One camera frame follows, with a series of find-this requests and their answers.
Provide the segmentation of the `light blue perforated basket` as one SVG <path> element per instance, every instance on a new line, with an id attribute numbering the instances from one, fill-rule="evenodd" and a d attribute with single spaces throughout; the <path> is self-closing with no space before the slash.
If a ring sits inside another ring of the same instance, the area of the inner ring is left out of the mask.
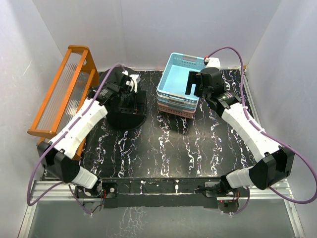
<path id="1" fill-rule="evenodd" d="M 201 57 L 171 53 L 157 87 L 158 95 L 197 103 L 198 97 L 194 95 L 194 89 L 191 89 L 189 95 L 185 94 L 189 72 L 200 72 L 205 67 L 204 59 Z"/>

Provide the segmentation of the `dark blue perforated basket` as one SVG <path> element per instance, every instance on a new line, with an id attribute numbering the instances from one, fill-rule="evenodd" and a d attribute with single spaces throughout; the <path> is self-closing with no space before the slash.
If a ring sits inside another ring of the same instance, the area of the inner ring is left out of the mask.
<path id="1" fill-rule="evenodd" d="M 194 106 L 190 106 L 190 105 L 184 105 L 184 104 L 175 104 L 175 103 L 171 103 L 168 101 L 161 101 L 158 99 L 159 103 L 171 106 L 173 108 L 179 108 L 179 109 L 183 109 L 183 110 L 188 110 L 188 111 L 194 111 L 197 108 L 197 105 Z"/>

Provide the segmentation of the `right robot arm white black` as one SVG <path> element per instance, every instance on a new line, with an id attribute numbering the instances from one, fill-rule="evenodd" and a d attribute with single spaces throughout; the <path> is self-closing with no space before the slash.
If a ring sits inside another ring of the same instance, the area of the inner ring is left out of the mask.
<path id="1" fill-rule="evenodd" d="M 207 67 L 199 72 L 190 71 L 185 93 L 203 98 L 209 108 L 238 133 L 256 160 L 254 166 L 233 170 L 221 177 L 219 187 L 225 196 L 233 196 L 243 186 L 254 185 L 264 190 L 290 175 L 295 154 L 264 136 L 264 129 L 248 113 L 241 97 L 225 90 L 219 69 Z"/>

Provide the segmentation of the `large black plastic bucket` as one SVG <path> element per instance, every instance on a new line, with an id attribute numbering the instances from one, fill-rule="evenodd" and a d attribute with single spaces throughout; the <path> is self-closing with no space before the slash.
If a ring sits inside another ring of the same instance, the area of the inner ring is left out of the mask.
<path id="1" fill-rule="evenodd" d="M 102 92 L 105 93 L 105 106 L 107 109 L 107 115 L 106 115 L 106 120 L 108 123 L 115 128 L 116 130 L 120 131 L 126 131 L 126 130 L 133 130 L 135 128 L 140 127 L 146 120 L 147 115 L 138 115 L 136 114 L 136 111 L 134 114 L 126 114 L 126 113 L 119 113 L 119 112 L 114 112 L 110 108 L 110 98 L 111 96 L 114 95 L 114 92 L 111 91 L 108 88 L 108 84 L 111 83 L 112 80 L 114 80 L 115 74 L 123 74 L 122 72 L 127 70 L 128 74 L 138 74 L 134 70 L 124 67 L 121 68 L 120 66 L 115 67 L 112 71 L 107 70 L 106 75 L 108 76 L 106 79 L 106 82 L 103 86 Z M 139 86 L 138 83 L 138 92 L 141 91 L 142 89 Z"/>

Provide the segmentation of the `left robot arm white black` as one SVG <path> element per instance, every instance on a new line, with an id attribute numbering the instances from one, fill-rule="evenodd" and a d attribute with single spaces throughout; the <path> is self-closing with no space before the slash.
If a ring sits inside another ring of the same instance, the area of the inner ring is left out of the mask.
<path id="1" fill-rule="evenodd" d="M 96 198 L 102 193 L 102 179 L 73 158 L 82 141 L 102 119 L 119 131 L 140 127 L 146 119 L 147 92 L 138 86 L 140 76 L 116 72 L 103 85 L 93 87 L 81 109 L 49 142 L 37 149 L 44 168 L 63 183 L 76 184 Z"/>

